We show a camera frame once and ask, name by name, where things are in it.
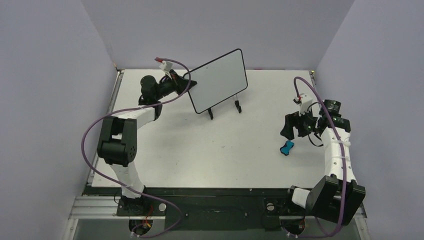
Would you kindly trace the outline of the small whiteboard black frame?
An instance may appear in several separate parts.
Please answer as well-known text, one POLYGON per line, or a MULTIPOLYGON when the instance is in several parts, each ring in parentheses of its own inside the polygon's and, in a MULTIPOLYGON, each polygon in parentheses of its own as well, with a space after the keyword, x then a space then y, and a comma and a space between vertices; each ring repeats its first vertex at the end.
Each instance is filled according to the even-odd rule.
POLYGON ((234 97, 249 86, 243 51, 236 48, 183 75, 196 82, 188 90, 194 112, 201 114, 234 97))

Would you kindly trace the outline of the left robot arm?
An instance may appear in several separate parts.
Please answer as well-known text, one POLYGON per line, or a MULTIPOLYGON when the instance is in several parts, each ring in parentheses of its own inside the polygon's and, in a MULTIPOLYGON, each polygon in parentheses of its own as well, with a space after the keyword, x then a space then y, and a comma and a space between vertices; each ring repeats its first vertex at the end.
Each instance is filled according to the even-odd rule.
POLYGON ((152 75, 140 80, 139 107, 117 116, 107 116, 102 121, 97 154, 114 171, 121 187, 120 203, 124 210, 143 215, 150 210, 150 201, 145 194, 135 166, 138 147, 138 130, 156 121, 163 108, 161 99, 176 93, 186 93, 196 86, 195 80, 183 78, 170 70, 160 81, 152 75))

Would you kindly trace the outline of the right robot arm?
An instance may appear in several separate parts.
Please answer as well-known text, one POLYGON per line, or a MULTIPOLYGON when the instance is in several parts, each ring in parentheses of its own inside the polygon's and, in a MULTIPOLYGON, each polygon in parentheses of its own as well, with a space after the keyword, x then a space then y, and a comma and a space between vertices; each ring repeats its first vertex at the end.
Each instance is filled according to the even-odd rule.
POLYGON ((279 150, 288 156, 296 135, 314 135, 322 141, 325 169, 323 178, 311 190, 292 186, 282 199, 282 207, 289 214, 303 208, 307 215, 346 226, 366 196, 365 187, 358 184, 351 165, 350 122, 340 115, 339 101, 324 100, 318 117, 313 115, 316 102, 310 97, 296 97, 293 101, 299 111, 285 116, 280 135, 287 140, 279 150))

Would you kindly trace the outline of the blue whiteboard eraser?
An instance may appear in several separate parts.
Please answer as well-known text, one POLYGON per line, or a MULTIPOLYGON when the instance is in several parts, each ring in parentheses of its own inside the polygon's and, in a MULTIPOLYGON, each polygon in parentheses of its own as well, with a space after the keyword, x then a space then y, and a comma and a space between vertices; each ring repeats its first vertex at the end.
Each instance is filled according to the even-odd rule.
POLYGON ((295 143, 291 140, 286 140, 284 145, 279 149, 280 153, 284 156, 288 156, 295 146, 295 143))

